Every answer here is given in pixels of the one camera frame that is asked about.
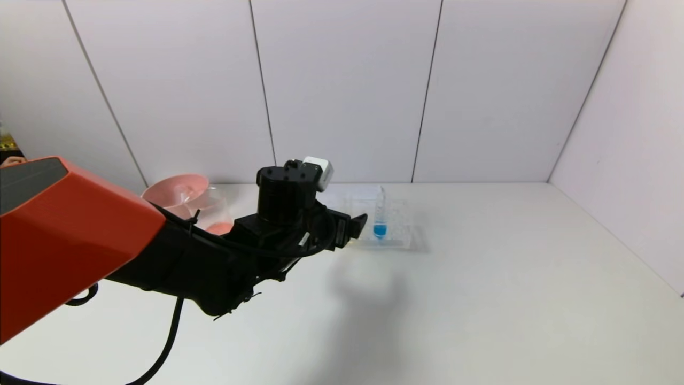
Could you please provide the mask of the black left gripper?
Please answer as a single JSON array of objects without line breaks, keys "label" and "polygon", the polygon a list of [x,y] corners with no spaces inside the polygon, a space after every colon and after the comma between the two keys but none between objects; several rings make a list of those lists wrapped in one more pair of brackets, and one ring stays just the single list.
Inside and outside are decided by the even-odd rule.
[{"label": "black left gripper", "polygon": [[359,239],[368,220],[367,213],[350,217],[332,210],[322,203],[316,204],[316,249],[334,251],[344,248],[349,238]]}]

